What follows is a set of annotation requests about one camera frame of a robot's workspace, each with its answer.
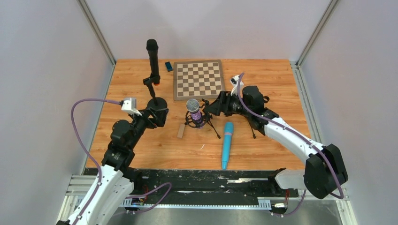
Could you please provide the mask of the blue microphone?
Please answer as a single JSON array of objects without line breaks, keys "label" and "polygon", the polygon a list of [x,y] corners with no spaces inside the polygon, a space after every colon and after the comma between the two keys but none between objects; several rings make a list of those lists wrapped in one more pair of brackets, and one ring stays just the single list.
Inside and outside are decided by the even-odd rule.
[{"label": "blue microphone", "polygon": [[224,127],[224,138],[222,146],[222,158],[221,158],[222,170],[226,170],[228,167],[233,131],[234,131],[233,123],[227,122]]}]

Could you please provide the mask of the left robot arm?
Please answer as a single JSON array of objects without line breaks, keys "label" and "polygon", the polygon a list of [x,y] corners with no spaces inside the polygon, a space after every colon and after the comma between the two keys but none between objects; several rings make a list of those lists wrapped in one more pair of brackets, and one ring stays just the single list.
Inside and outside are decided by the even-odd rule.
[{"label": "left robot arm", "polygon": [[59,225],[106,225],[124,199],[134,191],[142,174],[130,167],[133,149],[146,129],[163,127],[168,108],[146,108],[119,120],[112,127],[111,141],[97,176],[75,211]]}]

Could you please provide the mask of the black clip tripod mic stand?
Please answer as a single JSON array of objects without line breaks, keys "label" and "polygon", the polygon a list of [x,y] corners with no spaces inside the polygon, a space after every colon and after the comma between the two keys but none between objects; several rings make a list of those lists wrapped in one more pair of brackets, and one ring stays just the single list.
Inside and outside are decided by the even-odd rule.
[{"label": "black clip tripod mic stand", "polygon": [[[263,113],[267,110],[267,107],[265,107],[265,104],[270,100],[268,96],[262,96],[262,97],[253,97],[249,102],[248,102],[248,107],[250,110],[252,110],[254,113],[262,116]],[[247,117],[248,124],[251,127],[252,135],[253,138],[256,138],[256,134],[254,131],[259,131],[261,134],[264,135],[264,124],[267,123],[265,120],[259,119],[258,117],[252,115],[249,113],[249,116]]]}]

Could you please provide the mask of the small wooden block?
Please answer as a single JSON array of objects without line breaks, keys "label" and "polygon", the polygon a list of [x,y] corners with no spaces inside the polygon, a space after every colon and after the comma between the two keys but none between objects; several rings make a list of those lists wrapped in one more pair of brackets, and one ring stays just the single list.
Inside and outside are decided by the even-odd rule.
[{"label": "small wooden block", "polygon": [[181,124],[179,126],[178,132],[177,132],[177,138],[182,138],[184,135],[184,129],[185,129],[185,124]]}]

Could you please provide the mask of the black round-base mic stand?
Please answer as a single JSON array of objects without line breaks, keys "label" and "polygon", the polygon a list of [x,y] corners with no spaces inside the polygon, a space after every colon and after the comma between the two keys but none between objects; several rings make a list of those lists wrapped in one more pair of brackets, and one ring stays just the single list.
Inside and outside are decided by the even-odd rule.
[{"label": "black round-base mic stand", "polygon": [[148,88],[150,96],[152,97],[152,99],[148,101],[147,107],[152,105],[168,107],[168,104],[165,99],[161,97],[156,97],[153,84],[159,81],[160,81],[160,76],[153,74],[151,74],[148,78],[143,79],[143,84]]}]

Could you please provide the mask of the purple glitter microphone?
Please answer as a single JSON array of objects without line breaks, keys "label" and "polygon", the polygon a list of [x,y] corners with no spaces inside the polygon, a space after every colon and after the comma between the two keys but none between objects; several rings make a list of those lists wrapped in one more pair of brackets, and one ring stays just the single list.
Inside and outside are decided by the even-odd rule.
[{"label": "purple glitter microphone", "polygon": [[189,112],[190,118],[186,117],[186,124],[192,128],[200,128],[203,126],[203,116],[199,110],[199,102],[196,99],[189,99],[186,102],[186,108]]}]

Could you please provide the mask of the black microphone orange end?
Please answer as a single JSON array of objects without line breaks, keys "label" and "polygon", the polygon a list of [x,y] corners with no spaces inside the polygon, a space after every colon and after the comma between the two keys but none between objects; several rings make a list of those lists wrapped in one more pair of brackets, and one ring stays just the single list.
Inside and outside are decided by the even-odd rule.
[{"label": "black microphone orange end", "polygon": [[160,84],[159,63],[158,63],[158,44],[155,39],[149,39],[146,43],[146,50],[149,55],[151,75],[150,78],[154,85]]}]

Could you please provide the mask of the chessboard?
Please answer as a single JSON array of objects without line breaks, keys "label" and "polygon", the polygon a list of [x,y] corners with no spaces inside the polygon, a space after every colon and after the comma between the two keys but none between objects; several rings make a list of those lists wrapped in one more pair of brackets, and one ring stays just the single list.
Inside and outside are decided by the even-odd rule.
[{"label": "chessboard", "polygon": [[225,91],[221,60],[174,62],[173,97],[175,101],[215,99]]}]

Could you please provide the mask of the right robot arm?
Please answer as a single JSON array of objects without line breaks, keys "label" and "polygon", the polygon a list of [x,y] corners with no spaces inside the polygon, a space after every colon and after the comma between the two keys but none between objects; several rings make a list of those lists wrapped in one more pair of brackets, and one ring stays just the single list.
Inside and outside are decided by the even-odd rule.
[{"label": "right robot arm", "polygon": [[329,195],[343,199],[342,185],[348,181],[348,174],[340,149],[301,134],[267,108],[268,101],[269,97],[262,95],[257,86],[247,86],[242,95],[221,91],[214,102],[205,106],[204,112],[215,116],[244,116],[253,130],[279,142],[300,159],[305,165],[303,170],[276,172],[274,180],[280,189],[307,190],[318,199]]}]

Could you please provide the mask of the blue toy brick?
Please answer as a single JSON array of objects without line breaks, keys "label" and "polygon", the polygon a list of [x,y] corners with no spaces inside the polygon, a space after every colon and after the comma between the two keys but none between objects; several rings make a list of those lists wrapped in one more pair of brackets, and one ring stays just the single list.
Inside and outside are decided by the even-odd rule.
[{"label": "blue toy brick", "polygon": [[170,63],[170,61],[165,62],[165,66],[168,72],[173,71],[172,65]]}]

